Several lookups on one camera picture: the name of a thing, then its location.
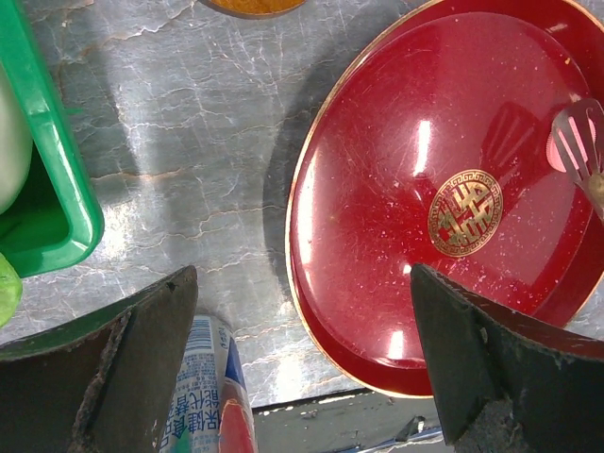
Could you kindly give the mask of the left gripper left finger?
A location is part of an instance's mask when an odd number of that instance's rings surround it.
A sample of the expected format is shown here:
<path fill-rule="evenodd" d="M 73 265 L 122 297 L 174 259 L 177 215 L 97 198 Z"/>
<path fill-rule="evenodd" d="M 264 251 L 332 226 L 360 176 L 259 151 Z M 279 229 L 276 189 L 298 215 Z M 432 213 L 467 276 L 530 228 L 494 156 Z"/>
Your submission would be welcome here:
<path fill-rule="evenodd" d="M 4 452 L 156 452 L 197 303 L 183 267 L 1 346 Z"/>

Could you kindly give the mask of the dark red round tray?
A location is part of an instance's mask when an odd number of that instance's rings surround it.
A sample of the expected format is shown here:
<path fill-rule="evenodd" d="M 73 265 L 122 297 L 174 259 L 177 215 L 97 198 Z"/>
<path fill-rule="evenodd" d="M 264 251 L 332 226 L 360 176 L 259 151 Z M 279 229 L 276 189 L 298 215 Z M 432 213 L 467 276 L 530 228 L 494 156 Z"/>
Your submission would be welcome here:
<path fill-rule="evenodd" d="M 574 1 L 430 1 L 380 33 L 315 117 L 285 226 L 317 347 L 393 397 L 429 397 L 411 302 L 424 263 L 557 327 L 603 275 L 603 228 L 548 146 L 603 95 L 603 26 Z"/>

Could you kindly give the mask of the metal tongs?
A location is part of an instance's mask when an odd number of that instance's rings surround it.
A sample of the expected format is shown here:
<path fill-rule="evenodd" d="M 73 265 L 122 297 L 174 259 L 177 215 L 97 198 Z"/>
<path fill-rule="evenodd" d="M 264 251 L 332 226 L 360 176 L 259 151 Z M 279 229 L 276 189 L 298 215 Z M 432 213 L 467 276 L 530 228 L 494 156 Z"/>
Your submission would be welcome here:
<path fill-rule="evenodd" d="M 568 177 L 603 221 L 603 107 L 583 98 L 553 119 L 551 136 Z"/>

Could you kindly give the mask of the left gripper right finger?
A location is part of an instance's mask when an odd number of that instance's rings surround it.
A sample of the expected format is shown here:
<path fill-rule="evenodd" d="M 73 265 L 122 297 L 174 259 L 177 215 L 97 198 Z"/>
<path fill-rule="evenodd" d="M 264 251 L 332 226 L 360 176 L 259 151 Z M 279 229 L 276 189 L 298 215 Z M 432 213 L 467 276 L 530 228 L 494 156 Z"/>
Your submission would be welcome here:
<path fill-rule="evenodd" d="M 445 443 L 600 452 L 603 343 L 464 289 L 425 264 L 411 299 Z"/>

